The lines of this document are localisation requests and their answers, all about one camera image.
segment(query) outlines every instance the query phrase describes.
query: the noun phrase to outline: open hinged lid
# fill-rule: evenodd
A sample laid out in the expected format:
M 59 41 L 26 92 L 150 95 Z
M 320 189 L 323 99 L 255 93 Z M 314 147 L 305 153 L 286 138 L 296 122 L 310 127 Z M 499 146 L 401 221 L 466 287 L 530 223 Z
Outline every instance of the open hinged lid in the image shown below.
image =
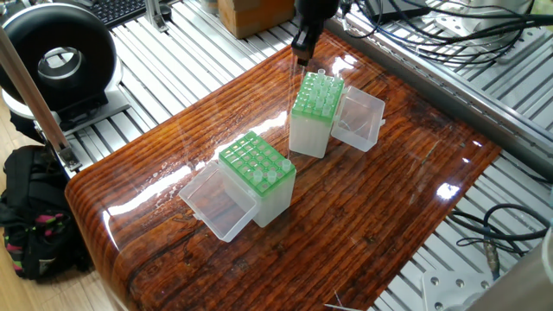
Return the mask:
M 349 86 L 334 115 L 331 135 L 361 151 L 368 151 L 377 143 L 380 126 L 384 124 L 384 107 L 384 101 Z
M 230 242 L 259 211 L 259 203 L 217 162 L 209 162 L 180 192 L 217 238 Z

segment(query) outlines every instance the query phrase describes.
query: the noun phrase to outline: wooden table surface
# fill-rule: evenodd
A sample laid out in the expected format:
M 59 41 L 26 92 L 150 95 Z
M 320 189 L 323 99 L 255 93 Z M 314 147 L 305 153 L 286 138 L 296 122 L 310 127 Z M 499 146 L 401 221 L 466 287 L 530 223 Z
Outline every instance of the wooden table surface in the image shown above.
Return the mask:
M 287 48 L 71 179 L 96 268 L 129 308 L 366 309 L 499 153 L 329 33 L 320 67 L 385 101 L 367 153 L 334 138 L 324 159 L 289 152 L 305 72 Z M 296 185 L 287 211 L 228 244 L 177 194 L 249 130 L 296 165 Z

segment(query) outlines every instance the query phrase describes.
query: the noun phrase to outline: black wire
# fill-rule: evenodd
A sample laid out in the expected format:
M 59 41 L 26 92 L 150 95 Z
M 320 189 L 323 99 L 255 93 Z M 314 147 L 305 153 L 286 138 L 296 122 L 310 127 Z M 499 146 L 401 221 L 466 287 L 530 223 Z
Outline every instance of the black wire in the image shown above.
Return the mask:
M 511 22 L 503 22 L 499 25 L 495 25 L 495 26 L 489 27 L 487 29 L 482 29 L 480 31 L 476 31 L 476 32 L 472 33 L 471 35 L 460 36 L 460 37 L 444 37 L 444 36 L 439 36 L 439 35 L 433 35 L 433 34 L 427 32 L 423 29 L 418 28 L 414 23 L 412 23 L 410 21 L 409 17 L 407 17 L 405 15 L 405 13 L 399 8 L 399 6 L 397 6 L 397 3 L 396 3 L 395 0 L 389 0 L 389 1 L 390 1 L 391 6 L 394 7 L 396 12 L 401 16 L 402 20 L 405 21 L 409 26 L 411 26 L 416 32 L 418 32 L 420 34 L 423 34 L 423 35 L 426 35 L 426 36 L 428 36 L 432 39 L 443 41 L 442 43 L 437 43 L 436 45 L 444 45 L 445 46 L 445 45 L 449 45 L 451 43 L 468 41 L 468 40 L 473 40 L 473 39 L 486 38 L 486 37 L 495 36 L 495 35 L 504 35 L 505 33 L 509 33 L 509 32 L 516 31 L 516 30 L 522 30 L 522 29 L 526 29 L 526 28 L 530 28 L 530 27 L 536 27 L 536 26 L 543 26 L 541 24 L 538 24 L 534 20 L 511 21 Z M 550 16 L 550 18 L 551 18 L 550 23 L 553 23 L 553 17 Z M 519 24 L 526 23 L 526 22 L 534 22 L 534 24 L 532 24 L 532 25 L 525 24 L 524 26 L 518 26 Z
M 449 218 L 451 220 L 453 220 L 457 225 L 461 225 L 461 226 L 464 226 L 465 228 L 467 228 L 468 230 L 471 230 L 471 231 L 474 231 L 473 228 L 476 228 L 464 221 L 461 221 L 460 219 L 457 219 L 455 216 L 460 216 L 460 217 L 463 217 L 463 218 L 466 218 L 466 219 L 470 219 L 474 222 L 477 222 L 479 224 L 483 224 L 484 223 L 484 220 L 482 219 L 479 219 L 478 217 L 475 217 L 469 213 L 464 213 L 464 212 L 461 212 L 461 211 L 453 211 L 449 214 Z M 489 228 L 491 231 L 497 233 L 497 234 L 500 234 L 502 236 L 505 236 L 505 234 L 498 228 L 496 227 L 495 225 L 489 225 Z M 518 245 L 516 245 L 513 241 L 506 241 L 515 251 L 517 252 L 523 252 L 520 247 L 518 247 Z
M 494 233 L 494 232 L 498 232 L 498 230 L 496 230 L 497 228 L 493 225 L 488 224 L 488 227 L 492 231 L 494 231 L 494 232 L 489 232 L 486 229 L 484 229 L 484 227 L 477 227 L 477 226 L 468 224 L 468 223 L 458 219 L 456 216 L 461 216 L 461 217 L 464 217 L 464 218 L 467 218 L 467 219 L 471 219 L 473 221 L 481 223 L 482 225 L 484 225 L 484 220 L 478 219 L 478 218 L 474 217 L 473 215 L 466 214 L 466 213 L 463 213 L 463 212 L 453 211 L 449 214 L 449 218 L 453 222 L 455 222 L 457 225 L 462 225 L 465 228 L 467 228 L 468 230 L 479 233 L 483 236 L 486 236 L 486 237 L 489 237 L 489 238 L 495 238 L 495 239 L 498 239 L 498 240 L 504 240 L 504 241 L 507 241 L 507 242 L 528 241 L 528 240 L 532 240 L 532 239 L 543 238 L 543 237 L 545 237 L 545 234 L 547 233 L 547 229 L 541 230 L 539 232 L 534 232 L 534 233 L 515 234 L 515 235 L 507 235 L 507 234 L 504 234 L 503 232 Z
M 544 216 L 540 215 L 539 213 L 537 213 L 536 211 L 534 211 L 533 209 L 531 208 L 528 208 L 526 206 L 520 206 L 520 205 L 517 205 L 517 204 L 510 204 L 510 203 L 505 203 L 505 204 L 498 204 L 492 208 L 490 208 L 486 214 L 484 215 L 484 226 L 488 226 L 488 223 L 490 221 L 490 217 L 492 216 L 493 213 L 495 213 L 496 211 L 498 210 L 501 210 L 501 209 L 516 209 L 516 210 L 519 210 L 520 212 L 524 212 L 524 213 L 527 213 L 529 214 L 531 217 L 533 217 L 535 220 L 537 220 L 540 224 L 544 225 L 545 226 L 545 232 L 547 232 L 547 229 L 550 227 L 550 221 L 547 220 Z
M 373 27 L 376 29 L 376 30 L 380 30 L 381 34 L 386 36 L 388 39 L 394 41 L 395 43 L 398 43 L 400 45 L 403 45 L 402 42 L 406 42 L 406 43 L 409 43 L 409 44 L 412 44 L 412 45 L 417 45 L 417 46 L 420 46 L 420 45 L 424 45 L 424 46 L 432 46 L 432 47 L 436 47 L 438 46 L 438 44 L 436 42 L 432 42 L 432 43 L 425 43 L 425 42 L 416 42 L 416 41 L 409 41 L 405 38 L 401 38 L 401 37 L 398 37 L 394 34 L 391 34 L 391 33 L 388 33 L 385 29 L 382 29 L 380 28 L 380 25 L 379 24 L 376 24 L 375 25 L 375 22 L 371 19 L 370 15 L 363 11 L 362 10 L 363 8 L 359 7 L 359 11 L 365 16 L 365 18 L 367 18 L 367 20 L 373 25 Z M 433 61 L 439 61 L 439 62 L 448 62 L 450 64 L 461 64 L 461 65 L 467 65 L 467 64 L 486 64 L 486 63 L 489 63 L 490 61 L 493 61 L 493 60 L 497 60 L 498 58 L 502 57 L 503 55 L 505 55 L 505 53 L 510 49 L 512 48 L 512 46 L 516 43 L 516 41 L 519 39 L 520 35 L 522 34 L 522 31 L 519 32 L 519 34 L 513 38 L 513 40 L 511 40 L 510 42 L 508 42 L 505 46 L 503 47 L 499 47 L 499 48 L 495 48 L 493 50 L 489 50 L 489 51 L 486 51 L 486 52 L 479 52 L 479 53 L 475 53 L 475 54 L 461 54 L 461 55 L 452 55 L 452 54 L 443 54 L 443 53 L 438 53 L 438 52 L 434 52 L 434 51 L 429 51 L 429 50 L 426 50 L 426 49 L 423 49 L 423 50 L 419 50 L 419 51 L 415 51 L 415 53 L 419 54 L 419 56 L 423 57 L 424 59 L 428 59 L 428 60 L 433 60 Z M 479 57 L 481 57 L 482 55 L 486 55 L 486 54 L 495 54 L 499 52 L 499 54 L 495 55 L 494 57 L 490 58 L 490 59 L 486 59 L 486 60 L 483 60 L 483 61 L 474 61 L 474 60 L 467 60 L 467 61 L 454 61 L 454 60 L 451 60 L 453 58 L 466 58 L 466 57 L 474 57 L 477 59 Z M 428 56 L 428 55 L 424 55 L 424 54 L 432 54 L 432 55 L 435 55 L 435 56 L 438 56 L 438 57 L 443 57 L 445 58 L 446 60 L 440 60 L 440 59 L 437 59 L 436 57 L 433 57 L 433 56 Z
M 473 5 L 468 5 L 468 4 L 464 4 L 464 3 L 459 3 L 459 2 L 456 2 L 456 1 L 440 1 L 440 2 L 447 2 L 447 3 L 453 3 L 453 4 L 457 4 L 457 5 L 462 5 L 466 8 L 470 8 L 470 9 L 499 9 L 499 10 L 504 10 L 504 11 L 507 11 L 509 13 L 511 13 L 510 15 L 481 15 L 481 14 L 478 14 L 478 15 L 472 15 L 472 14 L 463 14 L 463 13 L 455 13 L 455 12 L 452 12 L 452 11 L 448 11 L 448 10 L 441 10 L 441 9 L 437 9 L 437 8 L 434 8 L 434 7 L 430 7 L 430 6 L 427 6 L 427 5 L 422 5 L 420 3 L 415 3 L 415 2 L 412 2 L 411 0 L 401 0 L 405 3 L 408 3 L 408 4 L 411 4 L 411 5 L 414 5 L 418 8 L 422 8 L 422 9 L 429 9 L 429 10 L 432 10 L 436 13 L 443 13 L 443 14 L 447 14 L 447 15 L 450 15 L 450 16 L 457 16 L 457 17 L 466 17 L 466 18 L 477 18 L 477 19 L 489 19 L 489 18 L 498 18 L 498 19 L 503 19 L 503 18 L 513 18 L 513 16 L 516 16 L 516 17 L 522 17 L 522 18 L 535 18 L 535 17 L 541 17 L 541 18 L 551 18 L 551 16 L 549 15 L 531 15 L 529 16 L 528 14 L 527 15 L 523 15 L 523 14 L 520 14 L 518 12 L 515 12 L 513 10 L 509 10 L 507 8 L 504 8 L 502 6 L 499 6 L 499 5 L 480 5 L 480 6 L 473 6 Z M 535 0 L 532 0 L 532 3 L 530 4 L 530 8 L 529 8 L 529 11 L 531 10 L 532 6 L 534 5 L 534 2 Z
M 378 8 L 379 8 L 379 14 L 378 14 L 378 20 L 377 20 L 377 26 L 374 27 L 372 29 L 372 31 L 366 35 L 353 35 L 349 32 L 346 32 L 349 36 L 351 36 L 352 38 L 355 38 L 355 39 L 365 39 L 367 37 L 370 37 L 371 35 L 374 35 L 374 33 L 377 32 L 377 30 L 380 28 L 380 25 L 382 24 L 382 15 L 384 14 L 384 1 L 385 0 L 376 0 L 378 2 Z M 357 6 L 359 7 L 359 10 L 362 11 L 361 9 L 361 4 L 359 3 L 358 0 L 354 0 L 354 2 L 357 4 Z
M 491 241 L 491 240 L 485 240 L 483 238 L 462 238 L 460 239 L 459 241 L 457 241 L 457 246 L 459 247 L 465 247 L 465 246 L 469 246 L 469 245 L 472 245 L 472 244 L 478 244 L 478 243 L 482 243 L 482 244 L 492 244 L 493 246 L 495 246 L 496 248 L 502 250 L 502 251 L 506 251 L 506 252 L 510 252 L 510 253 L 513 253 L 513 254 L 517 254 L 521 257 L 523 257 L 524 255 L 526 255 L 528 253 L 528 251 L 522 251 L 520 249 L 516 250 L 515 248 L 513 247 L 509 247 L 509 246 L 505 246 L 503 244 L 500 244 L 500 243 L 497 243 L 495 241 Z

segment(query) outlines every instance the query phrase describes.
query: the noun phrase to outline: round black device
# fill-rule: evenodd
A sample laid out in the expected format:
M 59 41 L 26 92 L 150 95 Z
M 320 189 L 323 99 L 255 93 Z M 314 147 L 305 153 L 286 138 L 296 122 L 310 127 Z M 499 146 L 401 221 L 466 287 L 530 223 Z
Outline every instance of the round black device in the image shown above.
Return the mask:
M 91 12 L 64 3 L 37 5 L 3 27 L 51 111 L 86 111 L 83 105 L 107 102 L 104 90 L 117 55 L 109 31 Z M 23 102 L 1 67 L 0 86 Z

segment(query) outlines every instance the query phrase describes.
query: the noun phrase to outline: white plastic container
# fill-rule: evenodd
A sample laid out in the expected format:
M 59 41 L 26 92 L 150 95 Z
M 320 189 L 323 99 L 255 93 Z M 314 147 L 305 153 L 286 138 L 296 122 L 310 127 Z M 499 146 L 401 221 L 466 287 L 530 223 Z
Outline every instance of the white plastic container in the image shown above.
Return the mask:
M 265 227 L 292 200 L 296 168 L 250 132 L 209 162 L 180 192 L 217 238 L 230 242 L 250 220 Z
M 385 103 L 352 86 L 344 91 L 342 79 L 324 73 L 308 73 L 302 82 L 291 112 L 290 150 L 322 158 L 332 134 L 368 151 L 377 143 Z

